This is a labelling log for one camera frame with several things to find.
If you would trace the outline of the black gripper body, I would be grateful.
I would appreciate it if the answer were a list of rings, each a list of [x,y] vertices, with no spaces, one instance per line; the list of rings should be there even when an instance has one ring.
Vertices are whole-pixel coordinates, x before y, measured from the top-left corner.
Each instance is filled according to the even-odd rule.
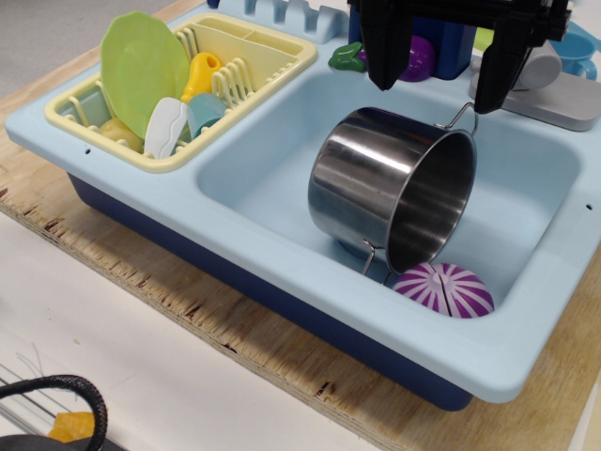
[[[540,46],[561,40],[572,9],[567,1],[351,1],[360,14],[367,44],[399,43],[412,34],[416,18],[459,23],[494,31],[499,44]]]

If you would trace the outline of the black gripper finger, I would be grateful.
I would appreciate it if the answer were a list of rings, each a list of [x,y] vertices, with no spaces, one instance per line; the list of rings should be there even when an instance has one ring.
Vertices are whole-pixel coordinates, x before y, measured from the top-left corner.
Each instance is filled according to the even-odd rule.
[[[489,114],[502,107],[530,55],[534,24],[532,16],[507,16],[495,23],[479,71],[476,113]]]
[[[404,1],[361,1],[359,12],[369,78],[388,90],[408,66],[413,17]]]

